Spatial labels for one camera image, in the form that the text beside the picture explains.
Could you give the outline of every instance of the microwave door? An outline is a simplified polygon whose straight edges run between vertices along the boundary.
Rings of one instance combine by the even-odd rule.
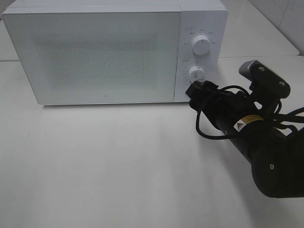
[[[181,12],[110,9],[5,15],[40,104],[173,102]]]

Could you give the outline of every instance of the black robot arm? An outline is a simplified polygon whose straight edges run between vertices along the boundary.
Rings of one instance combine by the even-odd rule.
[[[282,124],[304,123],[304,117],[297,116],[304,108],[279,113],[280,99],[289,96],[290,86],[257,60],[245,62],[239,72],[251,81],[251,94],[236,85],[218,89],[210,81],[195,81],[188,88],[190,106],[197,111],[197,132],[208,139],[230,139],[251,163],[254,181],[266,196],[304,197],[304,129]],[[239,91],[228,91],[232,88]],[[262,107],[258,109],[255,102]],[[203,133],[201,112],[225,135]],[[292,131],[289,135],[279,131],[286,128]]]

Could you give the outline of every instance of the white wall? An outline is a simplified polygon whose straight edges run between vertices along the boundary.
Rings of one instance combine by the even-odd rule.
[[[250,0],[304,56],[304,0]]]
[[[14,2],[15,0],[0,0],[0,15],[3,11]]]

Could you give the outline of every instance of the black cable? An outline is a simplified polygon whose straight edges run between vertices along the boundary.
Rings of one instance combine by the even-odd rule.
[[[224,88],[221,88],[220,91],[223,91],[223,90],[228,90],[228,89],[239,89],[241,90],[244,94],[246,94],[247,96],[249,96],[249,93],[247,92],[246,89],[244,89],[243,87],[240,87],[238,85],[229,85],[229,86],[226,86]]]
[[[267,124],[267,126],[265,126],[265,127],[262,127],[260,129],[255,129],[254,131],[251,131],[251,132],[248,132],[248,133],[237,133],[237,134],[231,134],[231,135],[215,136],[215,135],[205,134],[204,132],[202,132],[200,130],[200,125],[199,125],[200,124],[200,114],[201,114],[202,109],[204,109],[204,107],[207,105],[208,101],[211,98],[213,98],[216,94],[220,93],[220,91],[226,91],[227,89],[232,89],[232,88],[239,89],[244,94],[249,95],[249,93],[247,92],[247,90],[245,90],[244,88],[242,88],[242,87],[240,87],[238,85],[232,85],[232,86],[230,85],[230,86],[226,86],[224,88],[221,88],[216,93],[214,93],[213,95],[211,95],[210,97],[208,97],[205,100],[205,102],[202,104],[201,109],[198,110],[197,117],[196,117],[195,129],[196,129],[196,131],[198,132],[198,134],[200,136],[202,136],[204,138],[207,138],[207,139],[211,139],[211,140],[234,139],[234,138],[249,136],[249,135],[251,135],[253,133],[257,133],[259,131],[269,129],[271,127],[277,127],[278,129],[287,129],[288,128],[288,129],[290,129],[292,131],[292,134],[293,134],[293,133],[297,132],[298,129],[295,126],[293,126],[293,125],[285,125],[285,124],[282,124],[281,122],[286,121],[286,120],[291,120],[291,122],[293,120],[300,120],[300,122],[299,121],[295,121],[295,122],[297,122],[297,123],[304,123],[304,116],[296,116],[297,114],[304,112],[304,107],[296,109],[296,110],[294,110],[294,111],[292,111],[292,112],[290,112],[288,114],[279,114],[279,112],[281,111],[281,108],[282,108],[282,103],[281,103],[281,101],[279,101],[278,105],[277,105],[277,110],[272,115],[274,117],[274,119],[276,119],[276,120],[271,120],[271,122],[269,122],[269,124]]]
[[[298,132],[298,129],[295,126],[291,125],[291,124],[290,125],[285,125],[285,124],[279,123],[275,127],[278,128],[278,129],[281,129],[281,130],[285,130],[285,129],[288,128],[288,129],[290,129],[292,131],[292,133]]]
[[[275,111],[275,114],[278,114],[281,111],[281,109],[282,109],[282,102],[279,101],[279,103],[277,104],[277,109]]]

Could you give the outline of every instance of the white tabletop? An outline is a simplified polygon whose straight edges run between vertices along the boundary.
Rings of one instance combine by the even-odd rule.
[[[296,56],[299,51],[248,1],[223,0],[228,10],[220,57]],[[18,60],[0,21],[0,61]]]
[[[249,81],[221,58],[221,86]],[[304,58],[258,57],[303,106]],[[300,228],[304,199],[261,194],[229,141],[195,132],[187,104],[38,105],[20,62],[0,62],[0,227]],[[202,119],[208,133],[219,133]]]

